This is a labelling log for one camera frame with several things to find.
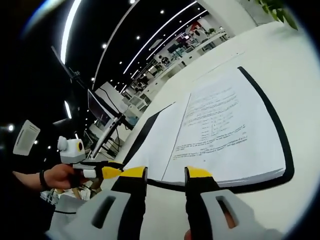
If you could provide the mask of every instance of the green leaf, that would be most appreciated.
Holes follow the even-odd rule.
[[[275,14],[273,11],[270,11],[271,16],[273,17],[274,20],[278,21],[277,14]]]
[[[283,22],[283,23],[285,22],[283,10],[277,9],[276,16],[281,22]]]
[[[267,5],[262,6],[263,11],[267,14],[268,13],[268,7]]]
[[[293,17],[289,13],[287,13],[285,10],[283,10],[282,12],[283,12],[283,16],[286,19],[286,21],[288,22],[289,26],[295,30],[298,30],[298,27],[297,27]]]
[[[272,11],[274,9],[278,9],[278,6],[276,4],[271,4],[268,6],[269,10]]]

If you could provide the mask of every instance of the white desk surface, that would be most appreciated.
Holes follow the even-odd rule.
[[[288,137],[295,173],[290,182],[238,194],[266,228],[286,233],[308,207],[320,173],[320,65],[307,38],[280,22],[261,25],[229,39],[170,78],[116,157],[123,161],[147,119],[182,98],[202,75],[214,77],[243,66],[260,85]],[[141,240],[181,240],[189,229],[183,192],[148,185]]]

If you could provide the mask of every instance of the potted plant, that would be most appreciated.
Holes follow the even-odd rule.
[[[270,14],[274,20],[287,22],[290,27],[298,30],[294,18],[290,15],[282,0],[254,0],[262,6],[263,11]]]
[[[209,34],[212,34],[212,33],[215,33],[216,32],[216,30],[214,29],[214,28],[210,28],[209,30],[208,30],[208,33]]]

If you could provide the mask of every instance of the human hand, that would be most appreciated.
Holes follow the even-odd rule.
[[[59,164],[44,172],[44,180],[48,187],[55,189],[70,189],[70,177],[76,175],[72,166],[67,164]],[[80,183],[83,184],[88,181],[81,177]]]

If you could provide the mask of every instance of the black frame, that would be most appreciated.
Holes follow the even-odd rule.
[[[274,126],[276,128],[276,131],[278,133],[282,150],[284,153],[284,159],[285,159],[285,172],[281,177],[274,178],[272,180],[267,180],[264,182],[249,184],[249,185],[242,185],[242,186],[233,186],[233,187],[222,187],[221,189],[228,189],[232,191],[235,194],[241,194],[241,193],[248,193],[248,192],[255,192],[255,191],[261,191],[269,188],[273,188],[282,184],[285,184],[289,182],[294,174],[295,174],[295,168],[294,168],[294,161],[289,145],[289,141],[285,132],[285,129],[281,123],[281,120],[273,107],[272,103],[268,99],[267,95],[264,93],[264,91],[260,88],[260,86],[257,84],[257,82],[251,77],[251,75],[242,67],[239,66],[237,69],[246,77],[246,79],[249,81],[249,83],[253,86],[253,88],[257,91],[257,93],[260,95],[268,113],[270,114],[270,117],[274,123]],[[156,113],[155,115],[151,116],[146,123],[144,124],[143,128],[141,129],[139,135],[137,136],[136,140],[134,141],[133,145],[131,146],[128,154],[126,155],[123,164],[127,164],[131,158],[135,155],[135,153],[139,150],[140,146],[146,139],[149,131],[151,130],[154,122],[156,121],[159,113]],[[148,179],[147,184],[173,190],[173,191],[179,191],[179,192],[185,192],[185,186],[181,185],[173,185],[168,183],[163,183],[160,181]]]

